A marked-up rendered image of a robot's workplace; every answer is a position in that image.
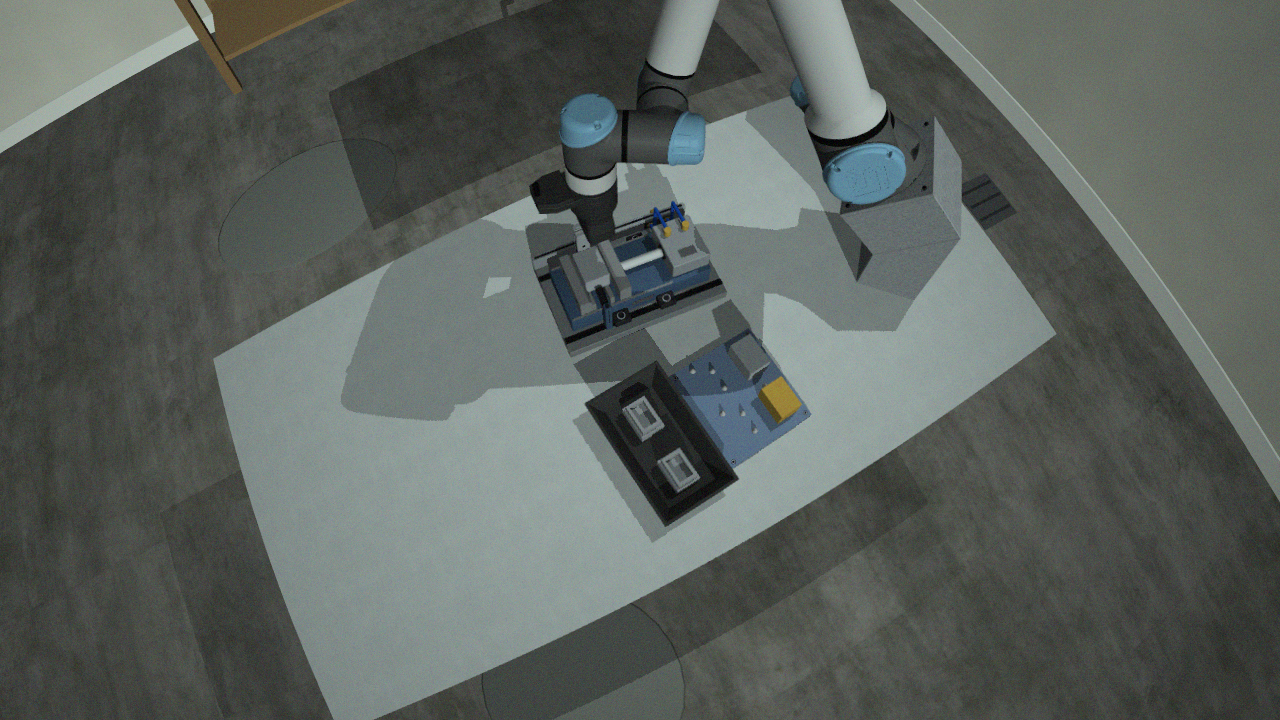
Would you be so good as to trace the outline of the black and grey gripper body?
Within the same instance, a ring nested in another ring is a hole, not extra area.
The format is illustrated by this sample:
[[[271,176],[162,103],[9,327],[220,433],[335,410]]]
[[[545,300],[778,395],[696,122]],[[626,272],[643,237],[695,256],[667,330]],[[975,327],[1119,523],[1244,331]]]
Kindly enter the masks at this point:
[[[571,209],[588,242],[600,243],[614,237],[613,211],[618,202],[616,177],[616,165],[609,174],[594,181],[576,178],[564,168],[562,176],[561,170],[550,172],[529,188],[539,214]]]

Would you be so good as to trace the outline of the yellow rectangular block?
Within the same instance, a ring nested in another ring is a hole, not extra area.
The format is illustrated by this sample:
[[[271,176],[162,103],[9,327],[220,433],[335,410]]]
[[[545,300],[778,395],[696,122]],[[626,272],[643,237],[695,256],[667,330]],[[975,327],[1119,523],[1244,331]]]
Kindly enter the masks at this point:
[[[762,400],[762,404],[764,404],[777,424],[796,413],[803,405],[782,375],[762,388],[758,397]]]

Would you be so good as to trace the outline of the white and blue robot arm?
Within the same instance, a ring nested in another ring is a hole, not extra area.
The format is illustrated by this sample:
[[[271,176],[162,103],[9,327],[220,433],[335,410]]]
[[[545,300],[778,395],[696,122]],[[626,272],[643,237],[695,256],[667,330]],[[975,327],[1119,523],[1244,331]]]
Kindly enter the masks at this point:
[[[662,0],[636,110],[616,111],[599,94],[564,102],[559,136],[571,176],[598,179],[616,163],[701,161],[705,119],[689,111],[689,88],[719,1]],[[829,192],[870,204],[906,190],[925,167],[925,143],[867,79],[841,0],[765,1],[797,72],[790,96],[804,111]]]

